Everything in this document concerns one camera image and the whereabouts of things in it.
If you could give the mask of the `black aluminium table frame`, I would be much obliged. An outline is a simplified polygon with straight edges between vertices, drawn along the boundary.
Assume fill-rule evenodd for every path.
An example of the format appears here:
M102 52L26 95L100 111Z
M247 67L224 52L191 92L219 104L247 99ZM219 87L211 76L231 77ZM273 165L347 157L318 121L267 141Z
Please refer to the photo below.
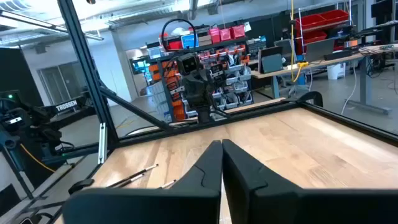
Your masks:
M94 102L96 114L98 115L99 120L101 122L106 123L107 130L113 131L113 129L114 129L113 120L111 119L111 114L109 112L108 104L107 104L107 100L113 100L117 104L119 104L129 110L132 110L133 113L137 114L141 118L144 118L145 120L152 123L153 125L159 125L159 127L162 128L162 130L171 131L172 130L171 128L168 128L168 127L166 128L166 125L164 125L164 122L151 117L149 114L140 110L139 108L133 107L133 105L129 104L124 99L118 97L113 91L111 91L109 88L106 87L106 85L100 79L99 73L96 69L95 62L91 56L87 41L86 41L83 31L81 29L81 24L78 20L78 15L77 15L75 7L73 5L73 1L72 0L57 0L57 2L58 2L58 6L60 8L60 12L62 14L63 20L65 21L65 24L66 24L65 31L70 35L74 51L81 63L82 68L83 68L83 73L85 75L85 80L88 85L88 90L89 90L90 96L92 97L93 102ZM298 108L292 108L292 110L285 110L285 111L292 112L296 109L298 109ZM322 116L322 114L320 114L318 111L315 111L314 109L312 109L312 110L308 109L308 106L301 107L301 109L307 110L311 113ZM279 114L279 113L282 113L285 111L276 112L274 114L260 114L259 117L254 117L253 115L251 115L251 117L249 117L249 119L240 120L240 121L247 121L247 120L254 121L255 119L263 120L266 117L270 117L270 116L273 116L275 114ZM352 125L347 125L344 121L341 122L341 121L338 121L329 116L322 116L322 117L332 120L332 121L335 121L337 123L340 123L348 128L353 128L357 132L359 132L357 127L352 127ZM201 129L201 130L207 130L210 128L220 127L220 126L224 126L224 125L227 125L227 124L221 124L219 126L213 126L213 127L209 127L209 128L205 128L205 129ZM188 133L192 133L195 131L201 131L201 130L197 130L197 128L195 128L194 131L188 131ZM373 133L370 133L369 131L365 131L362 134L365 134L367 137L370 137L370 138L373 138L372 135L374 135ZM175 137L175 136L165 136L165 134L161 134L161 136L157 136L158 138L155 139L154 136L155 136L155 134L152 134L152 133L141 134L141 135L134 136L134 137L128 137L125 140L121 140L117 137L117 135L113 135L112 136L113 143L112 143L112 148L111 148L111 154L116 154L118 152L119 148L124 147L124 146L135 146L135 145L143 144L143 143L149 142L149 141L155 141L155 140L159 140L159 139ZM380 138L380 137L378 137L378 138L376 137L373 139L376 139L376 140L379 140L382 142L383 142L383 140L387 140L385 138ZM398 142L391 141L390 139L388 139L387 142L383 142L383 143L386 143L386 144L394 146L394 147L398 147ZM226 196L226 188L224 186L223 174L222 174L222 178L221 178L221 198L222 198L222 196Z

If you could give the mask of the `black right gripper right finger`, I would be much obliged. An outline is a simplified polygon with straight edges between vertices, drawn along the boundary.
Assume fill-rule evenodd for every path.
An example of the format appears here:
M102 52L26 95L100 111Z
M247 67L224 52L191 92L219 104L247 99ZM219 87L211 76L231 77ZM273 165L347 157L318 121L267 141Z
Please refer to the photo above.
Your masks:
M231 140L222 145L233 224L398 224L398 189L304 189Z

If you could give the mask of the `long wooden desk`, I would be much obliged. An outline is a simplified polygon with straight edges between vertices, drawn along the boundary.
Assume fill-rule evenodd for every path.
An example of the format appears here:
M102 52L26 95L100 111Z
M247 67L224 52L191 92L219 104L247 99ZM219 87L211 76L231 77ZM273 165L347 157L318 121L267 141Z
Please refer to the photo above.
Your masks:
M370 47L361 47L359 48L358 53L350 55L348 57L342 57L342 58L337 58L333 60L317 60L315 62L311 62L308 65L304 66L303 69L299 69L298 65L291 65L287 68L284 68L282 70L276 71L276 72L271 72L271 73L259 73L256 71L251 72L251 76L253 78L257 78L258 80L263 79L263 78L268 78L272 77L271 83L274 85L274 82L276 81L276 76L279 75L287 75L290 72L298 73L299 71L302 70L314 70L317 67L323 67L323 66L332 66L348 61L353 61L353 60L362 60L361 66L360 66L360 74L359 74L359 83L354 84L354 89L359 88L360 90L360 97L359 101L352 100L351 97L353 96L354 91L352 91L351 96L348 97L348 99L345 101L345 105L347 103L357 106L360 108L363 108L364 110L371 110L375 111L380 114L389 114L391 112L390 108L386 107L379 107L379 106L374 106L370 104L370 96L371 96L371 78L367 75L367 66L370 64L370 57L372 55L382 55L386 53L395 53L398 52L398 44L392 44L392 45L380 45L380 46L370 46Z

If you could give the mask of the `white waste bin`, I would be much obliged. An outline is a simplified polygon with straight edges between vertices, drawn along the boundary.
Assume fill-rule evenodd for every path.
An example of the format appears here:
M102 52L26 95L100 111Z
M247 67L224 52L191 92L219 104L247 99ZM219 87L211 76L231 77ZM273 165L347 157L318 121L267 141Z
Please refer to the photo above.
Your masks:
M337 80L345 77L346 64L339 63L327 66L327 75L329 80Z

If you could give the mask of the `black frame clamp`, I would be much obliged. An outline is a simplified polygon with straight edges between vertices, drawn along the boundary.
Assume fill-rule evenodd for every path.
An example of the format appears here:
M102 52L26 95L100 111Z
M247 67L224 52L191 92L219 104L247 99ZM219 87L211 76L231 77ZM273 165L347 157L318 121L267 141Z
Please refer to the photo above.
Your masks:
M69 189L68 189L68 193L70 195L74 194L75 192L78 192L82 189L84 189L85 187L89 187L94 183L94 179L85 179L85 180L81 180L78 181L76 183L74 183Z

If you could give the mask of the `rack with red bins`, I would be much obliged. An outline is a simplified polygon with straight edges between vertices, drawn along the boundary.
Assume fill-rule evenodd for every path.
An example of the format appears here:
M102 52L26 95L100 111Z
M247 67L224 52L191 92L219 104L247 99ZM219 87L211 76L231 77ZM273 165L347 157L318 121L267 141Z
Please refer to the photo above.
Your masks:
M325 40L327 37L326 30L332 29L348 20L349 13L341 9L309 16L298 16L295 20L297 53L299 55L303 54L307 49L307 44Z

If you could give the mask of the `black makeup brush silver ferrule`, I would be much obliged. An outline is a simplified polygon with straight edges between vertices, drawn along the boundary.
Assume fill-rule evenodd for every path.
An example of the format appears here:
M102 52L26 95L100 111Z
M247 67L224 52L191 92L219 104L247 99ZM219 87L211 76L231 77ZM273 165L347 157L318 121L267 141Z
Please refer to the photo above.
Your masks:
M140 178L143 177L143 176L145 176L145 174L139 174L139 175L137 175L137 176L135 176L135 177L133 177L133 178L127 180L126 182L122 183L120 186L118 186L118 188L123 188L123 187L125 187L125 186L127 186L127 185L133 183L134 181L140 179Z
M147 167L145 169L142 169L139 172L136 172L135 174L130 175L129 177L126 177L126 178L124 178L122 180L119 180L119 181L109 185L108 188L118 188L118 186L120 186L122 183L126 182L127 180L129 180L129 179L131 179L131 178L133 178L133 177L135 177L135 176L137 176L139 174L146 174L147 172L149 172L150 170L152 170L152 169L154 169L154 168L156 168L158 166L159 166L159 164L155 164L153 166L150 166L150 167Z
M176 181L177 181L177 180L174 179L174 180L172 180L172 181L170 181L170 182L167 182L166 184L161 185L160 187L158 187L158 189L166 189L166 188L170 187L171 185L173 185Z

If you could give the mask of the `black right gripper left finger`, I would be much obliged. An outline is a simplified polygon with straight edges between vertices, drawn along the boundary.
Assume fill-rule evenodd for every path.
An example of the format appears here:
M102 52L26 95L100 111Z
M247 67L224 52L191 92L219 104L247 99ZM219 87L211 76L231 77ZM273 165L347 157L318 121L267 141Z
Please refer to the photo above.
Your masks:
M62 208L64 224L218 224L223 146L213 141L169 189L90 188Z

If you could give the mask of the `storage shelf rack with bins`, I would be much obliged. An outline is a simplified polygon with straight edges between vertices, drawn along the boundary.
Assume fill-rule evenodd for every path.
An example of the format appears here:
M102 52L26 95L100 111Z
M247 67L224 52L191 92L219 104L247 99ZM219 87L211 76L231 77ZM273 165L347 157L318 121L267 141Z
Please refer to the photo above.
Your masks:
M247 38L203 44L203 37L198 37L199 46L184 49L180 40L180 49L167 49L165 56L149 60L152 79L164 88L164 96L169 103L172 120L182 121L198 118L201 123L227 117L227 110L252 103L249 89L251 69L248 67L249 54ZM210 106L191 108L184 96L183 77L177 67L179 56L193 53L199 61L199 70L209 70L214 90L211 91Z

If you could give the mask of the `blue storage box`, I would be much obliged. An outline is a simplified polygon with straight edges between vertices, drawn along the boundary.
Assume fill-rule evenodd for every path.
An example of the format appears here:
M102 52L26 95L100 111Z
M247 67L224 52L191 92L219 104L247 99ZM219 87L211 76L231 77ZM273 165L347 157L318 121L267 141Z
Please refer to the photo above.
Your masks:
M182 35L181 43L184 49L192 49L199 46L198 37L194 34Z

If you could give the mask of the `black frame corner bracket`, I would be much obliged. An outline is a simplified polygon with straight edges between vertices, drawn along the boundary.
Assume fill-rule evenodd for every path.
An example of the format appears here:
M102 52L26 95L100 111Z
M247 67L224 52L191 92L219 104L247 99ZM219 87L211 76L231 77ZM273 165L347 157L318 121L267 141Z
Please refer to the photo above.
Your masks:
M323 97L322 94L318 91L310 91L303 94L297 99L297 102L303 103L308 100L312 100L315 106L323 107Z

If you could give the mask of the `grey open laptop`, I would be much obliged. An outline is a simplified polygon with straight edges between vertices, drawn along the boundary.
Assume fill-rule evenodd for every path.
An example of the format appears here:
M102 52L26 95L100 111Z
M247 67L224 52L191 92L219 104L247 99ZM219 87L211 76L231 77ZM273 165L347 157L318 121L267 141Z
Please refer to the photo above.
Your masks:
M325 55L333 53L334 43L334 39L325 39L309 43L305 53L305 60L314 62L324 59Z

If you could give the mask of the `silver frame corner bracket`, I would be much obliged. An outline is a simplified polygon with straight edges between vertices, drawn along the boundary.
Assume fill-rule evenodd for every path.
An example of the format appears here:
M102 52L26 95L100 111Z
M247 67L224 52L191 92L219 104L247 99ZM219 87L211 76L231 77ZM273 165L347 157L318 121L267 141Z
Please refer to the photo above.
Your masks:
M107 157L107 127L106 123L99 126L99 142L98 142L98 164L103 164Z

